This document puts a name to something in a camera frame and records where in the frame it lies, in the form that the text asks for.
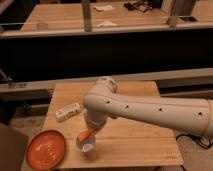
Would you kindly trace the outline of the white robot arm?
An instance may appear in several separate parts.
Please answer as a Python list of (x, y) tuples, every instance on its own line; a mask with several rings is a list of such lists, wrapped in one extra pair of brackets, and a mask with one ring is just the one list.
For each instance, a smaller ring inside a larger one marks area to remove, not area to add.
[(100, 77), (84, 94), (85, 120), (92, 128), (106, 117), (122, 117), (213, 139), (213, 100), (128, 96), (111, 77)]

